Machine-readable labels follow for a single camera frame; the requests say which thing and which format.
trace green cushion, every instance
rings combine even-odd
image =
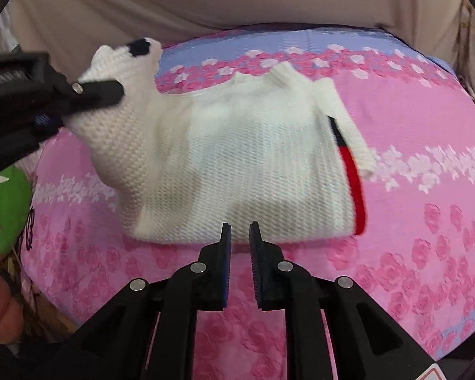
[[[0,253],[6,255],[25,227],[32,188],[25,174],[11,166],[0,172]]]

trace sticker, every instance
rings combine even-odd
[[[447,380],[438,364],[433,364],[416,380]]]

